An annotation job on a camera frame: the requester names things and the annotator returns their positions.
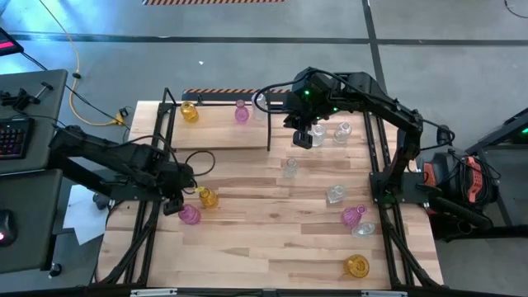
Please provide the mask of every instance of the orange and black warning stripe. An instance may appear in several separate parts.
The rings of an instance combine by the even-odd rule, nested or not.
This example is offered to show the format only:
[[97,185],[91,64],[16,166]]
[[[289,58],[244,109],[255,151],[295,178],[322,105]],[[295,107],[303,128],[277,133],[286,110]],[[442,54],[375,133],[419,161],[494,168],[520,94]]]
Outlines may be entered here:
[[284,0],[143,0],[144,5],[270,3]]
[[[289,92],[288,89],[271,89],[270,93],[281,94]],[[187,89],[183,93],[256,93],[257,89]]]

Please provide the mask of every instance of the gray floor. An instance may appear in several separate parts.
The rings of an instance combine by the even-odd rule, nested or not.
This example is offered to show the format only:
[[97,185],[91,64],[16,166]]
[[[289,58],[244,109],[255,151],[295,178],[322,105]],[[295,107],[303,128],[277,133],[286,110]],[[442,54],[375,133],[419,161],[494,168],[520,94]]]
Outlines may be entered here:
[[[45,2],[67,30],[79,34],[369,38],[361,0],[172,7],[144,7],[140,0]],[[509,2],[516,11],[528,14],[528,2]],[[380,39],[528,39],[528,20],[508,13],[500,0],[370,0],[370,4]],[[60,32],[36,0],[12,1],[0,26],[21,34]],[[68,42],[21,43],[48,68],[66,68],[70,73],[75,68]],[[343,42],[77,42],[83,75],[78,91],[114,113],[122,106],[135,106],[138,100],[160,100],[164,87],[176,94],[193,87],[259,88],[290,80],[307,66],[376,75],[369,45],[338,43]],[[455,146],[462,149],[526,108],[526,46],[381,45],[379,55],[389,95],[417,108],[427,119],[448,124],[457,134]],[[37,70],[20,55],[0,59],[0,73]],[[81,103],[77,107],[91,120],[106,120]],[[67,97],[60,119],[115,141],[123,133],[119,127],[84,125],[69,110]],[[435,130],[427,127],[423,145],[434,144],[434,136]],[[98,243],[79,247],[71,234],[63,235],[55,251],[57,261],[64,265],[61,277],[48,280],[38,271],[0,276],[0,291],[85,285]],[[526,247],[526,240],[521,239],[437,244],[447,285],[513,295],[527,295]]]

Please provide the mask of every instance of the glass bottle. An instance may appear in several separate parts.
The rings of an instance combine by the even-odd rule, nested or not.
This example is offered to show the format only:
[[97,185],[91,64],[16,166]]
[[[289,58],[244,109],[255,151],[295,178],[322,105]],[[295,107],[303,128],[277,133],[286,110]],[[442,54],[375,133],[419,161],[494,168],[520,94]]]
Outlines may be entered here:
[[371,222],[359,223],[352,230],[352,236],[354,237],[365,237],[371,235],[376,230],[376,225]]
[[317,148],[323,144],[323,141],[327,136],[327,129],[321,125],[313,125],[308,134],[312,135],[312,146]]
[[331,186],[327,191],[327,198],[329,203],[337,203],[345,200],[345,187],[344,186]]
[[333,134],[333,140],[338,144],[345,144],[348,140],[348,136],[352,133],[352,127],[346,122],[342,122],[336,128],[336,132]]
[[180,112],[186,122],[196,123],[198,121],[198,110],[192,102],[184,101],[181,104]]
[[294,158],[289,158],[286,161],[286,166],[284,167],[283,175],[287,178],[292,178],[297,174],[297,161]]
[[198,224],[201,219],[200,211],[192,205],[184,205],[178,216],[185,224]]
[[206,209],[212,209],[218,206],[218,196],[213,190],[204,189],[201,191],[200,201]]
[[266,112],[259,110],[256,107],[256,104],[258,104],[261,108],[266,109],[267,108],[266,97],[264,96],[264,94],[260,94],[258,95],[258,98],[255,98],[255,95],[257,94],[255,93],[251,97],[253,119],[264,120],[266,119]]
[[341,213],[341,221],[349,228],[356,227],[361,220],[361,216],[366,212],[366,206],[348,207]]
[[237,100],[237,109],[234,111],[234,118],[238,123],[244,124],[249,119],[249,111],[246,108],[246,102],[244,100]]

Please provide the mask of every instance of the orange glass bottle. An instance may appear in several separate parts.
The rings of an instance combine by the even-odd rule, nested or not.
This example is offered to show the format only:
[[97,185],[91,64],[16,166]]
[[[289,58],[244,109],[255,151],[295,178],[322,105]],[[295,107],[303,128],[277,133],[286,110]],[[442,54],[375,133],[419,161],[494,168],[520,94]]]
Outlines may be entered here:
[[218,196],[214,191],[209,189],[204,189],[200,192],[200,201],[206,209],[212,209],[218,206]]
[[196,123],[198,121],[198,110],[192,102],[184,101],[181,104],[180,112],[186,122]]

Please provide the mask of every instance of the wooden tabletop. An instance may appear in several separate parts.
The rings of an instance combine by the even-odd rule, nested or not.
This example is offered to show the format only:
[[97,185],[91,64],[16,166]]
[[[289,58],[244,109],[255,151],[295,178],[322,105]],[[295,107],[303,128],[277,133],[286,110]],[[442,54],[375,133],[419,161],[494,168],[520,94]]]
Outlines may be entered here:
[[[141,106],[139,102],[131,139],[153,130],[155,111],[147,112]],[[283,119],[282,115],[272,116],[270,152],[264,148],[212,150],[216,167],[197,181],[219,194],[219,208],[201,209],[197,195],[191,195],[186,196],[186,203],[200,208],[200,224],[186,225],[177,214],[159,216],[148,286],[389,288],[380,218],[370,197],[370,157],[362,114],[337,114],[322,121],[327,139],[322,147],[310,150],[292,144],[294,131],[282,127]],[[343,121],[351,124],[352,135],[346,146],[339,146],[333,143],[332,136]],[[145,129],[147,125],[151,126],[150,131]],[[372,125],[380,152],[374,120]],[[393,153],[396,129],[388,123],[385,129]],[[178,153],[179,161],[183,162],[189,153]],[[298,162],[295,178],[282,175],[288,158]],[[210,166],[210,157],[197,155],[190,164],[195,172],[203,172]],[[379,164],[383,167],[381,157]],[[335,185],[346,187],[346,200],[330,205],[326,190]],[[359,204],[368,208],[361,221],[376,224],[375,234],[365,238],[352,237],[351,230],[340,222],[346,207]],[[137,202],[125,202],[110,217],[99,257],[101,278],[130,245],[137,208]],[[410,250],[429,275],[442,283],[425,211],[417,205],[401,208]],[[398,275],[404,281],[401,257],[396,247],[394,251]],[[358,279],[344,274],[343,261],[354,254],[369,261],[367,277]]]

